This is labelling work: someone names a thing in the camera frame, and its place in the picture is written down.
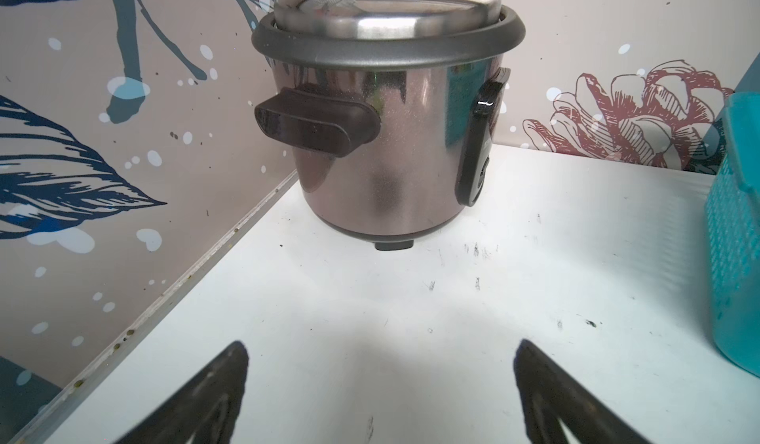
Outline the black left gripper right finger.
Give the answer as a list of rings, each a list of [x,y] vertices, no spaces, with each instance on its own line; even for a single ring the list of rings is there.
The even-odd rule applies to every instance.
[[[521,341],[513,368],[530,442],[566,443],[566,429],[581,443],[647,442],[532,341]]]

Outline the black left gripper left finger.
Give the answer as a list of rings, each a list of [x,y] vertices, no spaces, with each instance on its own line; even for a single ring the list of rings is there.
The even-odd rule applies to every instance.
[[[235,341],[120,443],[229,443],[232,440],[249,368],[249,354]]]

